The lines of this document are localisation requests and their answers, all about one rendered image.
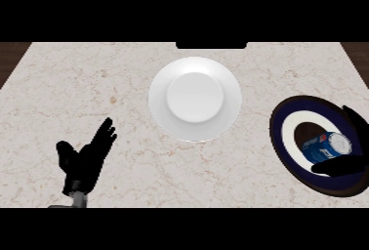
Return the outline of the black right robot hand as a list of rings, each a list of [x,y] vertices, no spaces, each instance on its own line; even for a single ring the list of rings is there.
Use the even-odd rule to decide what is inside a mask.
[[[360,173],[369,166],[369,123],[347,105],[342,110],[354,126],[363,154],[338,156],[311,166],[316,174],[326,174],[332,178]]]

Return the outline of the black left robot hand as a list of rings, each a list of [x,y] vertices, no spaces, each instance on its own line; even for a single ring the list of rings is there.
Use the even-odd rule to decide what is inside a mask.
[[[91,142],[75,151],[71,144],[65,141],[56,143],[59,157],[59,167],[66,174],[62,193],[69,196],[78,191],[88,194],[93,191],[103,165],[103,160],[111,151],[116,139],[112,119],[106,118],[102,122]]]

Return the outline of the blue can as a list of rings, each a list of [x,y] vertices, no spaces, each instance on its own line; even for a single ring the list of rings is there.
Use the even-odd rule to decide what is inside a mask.
[[[302,155],[316,164],[351,154],[351,142],[345,135],[326,132],[302,144]]]

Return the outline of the dark blue and white plate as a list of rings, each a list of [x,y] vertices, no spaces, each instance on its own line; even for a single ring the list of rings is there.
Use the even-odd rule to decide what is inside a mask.
[[[359,194],[369,184],[369,170],[341,177],[317,175],[313,163],[305,159],[295,142],[295,129],[301,123],[319,125],[328,132],[345,135],[351,142],[351,153],[361,154],[359,137],[342,109],[325,99],[295,96],[274,108],[270,118],[270,137],[277,158],[295,179],[314,191],[335,197]]]

